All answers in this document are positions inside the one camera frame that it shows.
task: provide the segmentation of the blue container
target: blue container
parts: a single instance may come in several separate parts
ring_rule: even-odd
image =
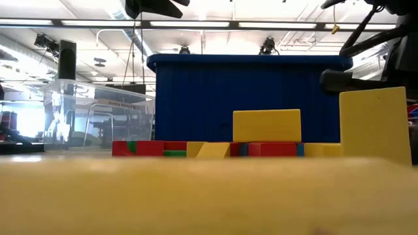
[[[352,65],[339,56],[152,55],[155,139],[232,141],[234,110],[298,108],[303,142],[339,142],[338,96],[323,93],[319,77]]]

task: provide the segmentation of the label on bin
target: label on bin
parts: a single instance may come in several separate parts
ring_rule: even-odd
[[[106,100],[106,99],[98,99],[97,100],[98,104],[104,104],[104,105],[109,105],[109,106],[114,106],[114,107],[118,107],[118,108],[130,108],[133,110],[139,110],[140,106],[135,105],[135,104],[127,104],[124,102],[118,102],[118,101],[110,101],[110,100]]]

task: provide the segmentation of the ceiling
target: ceiling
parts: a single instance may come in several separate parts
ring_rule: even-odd
[[[322,1],[316,0],[191,0],[188,7],[178,5],[184,14],[182,20],[249,20],[274,22],[330,22],[334,21],[332,8],[321,10]],[[56,18],[56,19],[112,19],[111,13],[121,7],[120,0],[18,0],[0,1],[2,18]],[[363,1],[347,0],[335,8],[336,22],[360,23],[371,10]],[[143,20],[175,20],[166,16],[144,13]],[[396,16],[384,11],[376,14],[376,24],[395,24]],[[155,95],[155,74],[144,67],[140,56],[129,57],[131,41],[122,30],[63,29],[45,27],[0,27],[0,35],[13,40],[39,55],[44,50],[34,45],[37,34],[52,40],[71,40],[77,43],[77,74],[91,81],[122,81],[127,68],[126,82],[149,85],[147,94]],[[154,53],[177,54],[182,45],[189,46],[194,54],[258,54],[266,37],[274,37],[276,48],[283,55],[336,55],[351,33],[301,32],[301,31],[226,31],[226,30],[143,30],[143,41]],[[363,33],[359,41],[376,33]],[[53,60],[52,55],[45,54]],[[96,67],[95,57],[106,60],[105,67]]]

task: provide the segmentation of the ceiling beam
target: ceiling beam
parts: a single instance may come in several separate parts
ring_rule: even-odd
[[[0,18],[1,27],[12,28],[60,28],[60,29],[194,29],[225,31],[306,31],[331,32],[334,22],[267,22],[244,20],[81,20],[81,19],[31,19]],[[353,32],[357,23],[338,23],[339,32]],[[365,33],[379,33],[395,28],[392,23],[370,23]]]

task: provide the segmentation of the speaker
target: speaker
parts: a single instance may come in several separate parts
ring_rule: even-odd
[[[77,44],[67,40],[59,42],[59,79],[76,79]]]

